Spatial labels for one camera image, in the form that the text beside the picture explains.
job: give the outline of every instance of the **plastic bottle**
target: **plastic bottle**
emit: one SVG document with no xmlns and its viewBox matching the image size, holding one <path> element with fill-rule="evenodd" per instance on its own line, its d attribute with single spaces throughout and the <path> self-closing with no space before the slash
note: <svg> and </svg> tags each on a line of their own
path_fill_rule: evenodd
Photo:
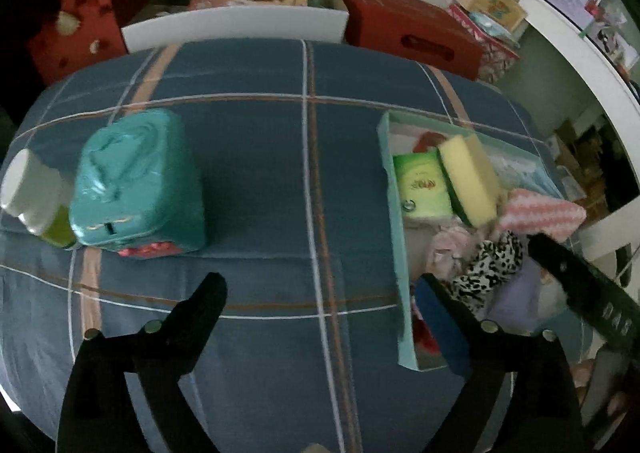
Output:
<svg viewBox="0 0 640 453">
<path fill-rule="evenodd" d="M 0 206 L 45 242 L 73 249 L 76 236 L 69 224 L 71 185 L 57 169 L 45 166 L 29 149 L 11 161 L 0 186 Z"/>
</svg>

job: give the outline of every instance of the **red box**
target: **red box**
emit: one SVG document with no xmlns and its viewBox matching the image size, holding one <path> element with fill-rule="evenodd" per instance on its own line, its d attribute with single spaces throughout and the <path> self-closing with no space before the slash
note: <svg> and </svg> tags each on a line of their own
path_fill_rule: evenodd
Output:
<svg viewBox="0 0 640 453">
<path fill-rule="evenodd" d="M 347 43 L 475 80 L 482 47 L 445 10 L 420 0 L 343 0 Z"/>
</svg>

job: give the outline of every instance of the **gift box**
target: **gift box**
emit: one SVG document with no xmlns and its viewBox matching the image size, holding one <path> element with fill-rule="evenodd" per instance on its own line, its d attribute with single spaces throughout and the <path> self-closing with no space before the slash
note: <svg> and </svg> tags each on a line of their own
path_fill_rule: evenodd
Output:
<svg viewBox="0 0 640 453">
<path fill-rule="evenodd" d="M 482 57 L 478 72 L 479 80 L 494 84 L 520 59 L 519 55 L 507 45 L 489 36 L 478 25 L 471 21 L 462 7 L 452 3 L 449 5 L 447 11 L 482 47 Z"/>
</svg>

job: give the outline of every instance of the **bed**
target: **bed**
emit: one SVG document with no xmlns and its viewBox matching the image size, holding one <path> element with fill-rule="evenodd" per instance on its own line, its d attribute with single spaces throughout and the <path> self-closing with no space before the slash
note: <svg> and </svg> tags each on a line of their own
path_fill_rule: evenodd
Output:
<svg viewBox="0 0 640 453">
<path fill-rule="evenodd" d="M 337 44 L 221 39 L 85 68 L 28 112 L 22 148 L 72 179 L 82 145 L 124 112 L 168 108 L 203 173 L 206 248 L 136 261 L 62 251 L 0 218 L 0 385 L 55 437 L 87 327 L 107 336 L 162 319 L 210 271 L 228 302 L 182 391 L 223 452 L 420 451 L 463 381 L 398 365 L 398 299 L 376 127 L 387 110 L 471 122 L 555 166 L 530 116 L 496 90 L 416 62 Z M 591 331 L 550 322 L 570 361 Z M 137 378 L 152 451 L 165 451 Z M 495 438 L 506 378 L 482 438 Z"/>
</svg>

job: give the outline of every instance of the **red bag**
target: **red bag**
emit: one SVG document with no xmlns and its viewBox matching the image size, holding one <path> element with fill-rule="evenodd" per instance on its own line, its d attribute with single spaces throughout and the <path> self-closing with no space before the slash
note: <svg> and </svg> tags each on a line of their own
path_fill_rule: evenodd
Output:
<svg viewBox="0 0 640 453">
<path fill-rule="evenodd" d="M 127 54 L 121 27 L 146 0 L 62 0 L 56 22 L 42 25 L 28 49 L 45 84 Z"/>
</svg>

